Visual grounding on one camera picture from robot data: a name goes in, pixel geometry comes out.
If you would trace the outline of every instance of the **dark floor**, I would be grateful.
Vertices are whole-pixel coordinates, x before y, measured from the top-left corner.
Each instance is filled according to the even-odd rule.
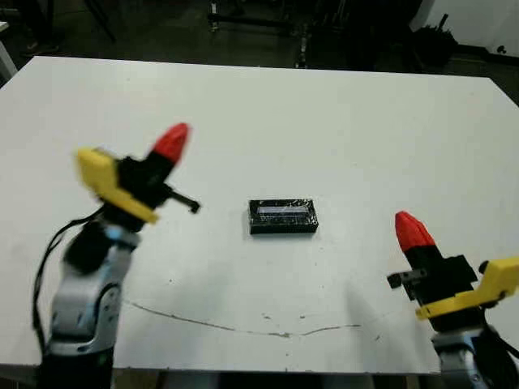
[[[221,24],[219,31],[213,33],[207,21],[208,0],[101,0],[101,3],[117,42],[112,43],[105,35],[83,1],[56,1],[54,30],[60,51],[55,55],[273,67],[294,67],[298,59],[301,28],[280,35],[272,28]],[[220,3],[225,7],[228,2]],[[268,2],[249,1],[245,9],[250,16],[279,15],[279,8]],[[299,7],[296,19],[307,19],[304,11]],[[20,57],[19,52],[31,37],[19,20],[8,21],[11,27],[0,38],[20,68],[27,59]],[[344,42],[337,36],[315,36],[308,46],[308,67],[348,70],[343,46]],[[401,51],[399,45],[385,45],[374,69],[413,71],[402,61]],[[455,53],[445,67],[425,67],[424,72],[491,77],[519,105],[519,66]]]

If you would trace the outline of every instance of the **floor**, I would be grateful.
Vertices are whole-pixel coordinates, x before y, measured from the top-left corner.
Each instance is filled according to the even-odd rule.
[[[0,0],[0,7],[9,0]],[[55,55],[128,59],[155,62],[188,62],[233,66],[273,66],[294,67],[298,60],[300,46],[299,29],[290,33],[277,34],[271,28],[224,25],[217,32],[211,32],[207,21],[207,0],[102,0],[109,15],[110,27],[117,37],[113,43],[102,31],[81,0],[57,0],[55,10],[55,35],[60,51]],[[249,15],[276,17],[276,4],[265,6],[247,2]],[[298,16],[304,21],[303,12]],[[19,55],[32,38],[25,26],[17,18],[9,19],[10,28],[1,36],[18,68],[27,59]],[[348,70],[348,58],[344,55],[344,41],[337,36],[315,36],[308,46],[309,68]],[[375,64],[376,71],[407,72],[402,61],[401,47],[386,45],[382,48]],[[426,67],[426,73],[445,75],[469,75],[491,77],[508,96],[519,105],[519,66],[488,62],[478,55],[455,53],[442,68]],[[0,87],[5,82],[0,79]],[[214,383],[236,386],[244,384],[239,374],[215,378],[212,375],[173,374],[159,378],[157,372],[116,372],[118,387],[215,387]],[[440,388],[437,378],[375,377],[364,383],[362,377],[320,376],[308,374],[303,380],[308,387],[407,387]],[[272,374],[258,380],[263,387],[273,387]],[[283,381],[282,386],[290,386]],[[31,387],[27,384],[0,378],[0,389],[10,387]]]

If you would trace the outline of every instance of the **white wall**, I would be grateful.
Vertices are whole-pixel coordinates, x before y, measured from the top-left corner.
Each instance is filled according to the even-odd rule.
[[[423,0],[411,26],[436,26],[444,14],[448,14],[445,28],[462,45],[482,46],[491,52],[505,45],[507,55],[519,56],[519,0]]]

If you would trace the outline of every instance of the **chair leg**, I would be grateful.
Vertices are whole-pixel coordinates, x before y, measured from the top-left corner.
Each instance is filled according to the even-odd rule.
[[[92,13],[93,17],[96,19],[96,21],[99,23],[99,25],[105,30],[106,35],[109,36],[110,40],[112,42],[115,42],[115,36],[110,31],[108,27],[108,17],[106,16],[105,12],[101,9],[101,5],[96,0],[85,0],[85,5],[87,6],[90,13]]]

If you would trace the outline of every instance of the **black cable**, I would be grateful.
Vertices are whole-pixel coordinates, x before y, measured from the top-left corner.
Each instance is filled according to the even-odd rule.
[[[499,335],[497,332],[493,331],[492,329],[490,329],[490,326],[488,325],[488,321],[487,321],[487,316],[485,315],[485,313],[487,312],[487,309],[483,308],[483,325],[485,326],[485,328],[491,333],[493,334],[493,336],[495,337],[495,339],[503,346],[503,348],[508,351],[510,354],[512,354],[513,357],[515,357],[516,359],[519,359],[519,350],[517,350],[516,348],[514,348],[510,343],[508,343],[506,340],[504,340],[501,335]]]
[[[96,216],[98,216],[103,210],[103,207],[99,208],[93,214],[86,216],[82,219],[71,220],[67,225],[61,227],[52,237],[47,248],[45,249],[45,253],[43,254],[43,258],[41,259],[40,266],[38,267],[38,272],[36,273],[36,278],[34,279],[34,287],[32,291],[32,328],[36,332],[36,337],[38,338],[38,344],[40,345],[41,355],[45,355],[45,335],[43,333],[43,326],[41,325],[41,317],[40,311],[38,310],[38,297],[40,296],[41,291],[41,282],[43,279],[43,271],[45,269],[45,264],[47,263],[47,259],[49,259],[50,253],[61,243],[63,237],[65,236],[65,232],[76,225],[85,224],[89,221],[93,220]]]

